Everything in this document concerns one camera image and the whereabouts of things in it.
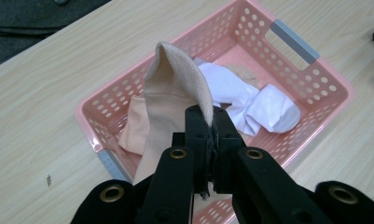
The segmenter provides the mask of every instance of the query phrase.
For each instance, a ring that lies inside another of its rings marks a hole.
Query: floor
[[[109,1],[0,0],[0,64]],[[37,27],[57,28],[48,31],[25,29]]]

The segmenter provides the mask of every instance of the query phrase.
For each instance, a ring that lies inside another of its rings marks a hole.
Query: white cloth
[[[261,126],[285,133],[297,125],[300,110],[283,92],[268,84],[261,91],[243,82],[227,68],[195,59],[203,73],[214,105],[230,104],[227,112],[236,129],[252,136]]]

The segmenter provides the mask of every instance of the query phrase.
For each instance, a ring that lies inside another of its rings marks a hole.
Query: laundry basket
[[[351,84],[327,61],[254,0],[234,0],[172,41],[192,59],[242,66],[286,93],[301,110],[298,125],[287,133],[261,129],[247,146],[266,149],[283,167],[295,161],[352,98]],[[142,60],[76,108],[76,119],[113,177],[133,179],[141,156],[118,145],[133,95],[144,91],[154,54]],[[218,201],[196,213],[194,223],[229,223],[231,201]]]

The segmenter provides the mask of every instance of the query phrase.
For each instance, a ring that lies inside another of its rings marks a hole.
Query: gray basket handle
[[[320,55],[310,47],[302,38],[294,33],[280,20],[274,21],[270,29],[277,34],[291,49],[293,49],[308,64],[314,63]]]

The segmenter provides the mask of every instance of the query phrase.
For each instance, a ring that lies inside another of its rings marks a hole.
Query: light wood surface
[[[226,2],[114,0],[0,65],[0,223],[70,222],[110,178],[76,104]],[[374,0],[258,2],[354,85],[290,175],[308,189],[338,180],[374,200]]]

